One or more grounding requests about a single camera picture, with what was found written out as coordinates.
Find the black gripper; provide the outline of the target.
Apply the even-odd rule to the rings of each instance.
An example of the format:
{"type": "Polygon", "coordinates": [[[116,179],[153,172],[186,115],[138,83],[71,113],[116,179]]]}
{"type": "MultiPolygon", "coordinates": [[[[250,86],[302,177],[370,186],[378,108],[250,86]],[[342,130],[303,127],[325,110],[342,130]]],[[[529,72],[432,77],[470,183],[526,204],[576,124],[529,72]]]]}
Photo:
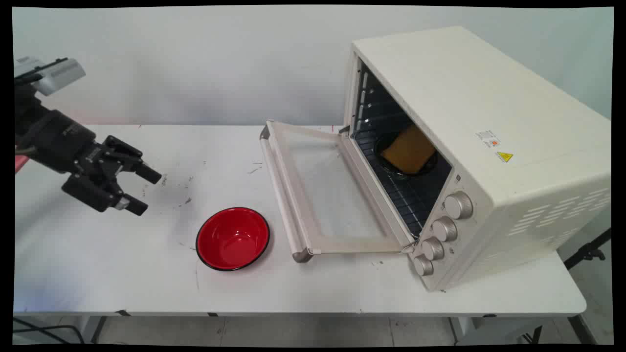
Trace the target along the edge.
{"type": "Polygon", "coordinates": [[[58,110],[41,105],[36,97],[14,99],[15,156],[26,156],[60,173],[72,173],[62,186],[63,192],[98,212],[112,208],[137,216],[148,209],[144,203],[125,193],[117,183],[121,172],[134,173],[149,183],[162,175],[143,160],[143,152],[109,135],[102,143],[96,134],[58,110]],[[92,177],[84,174],[79,159],[90,147],[92,177]]]}

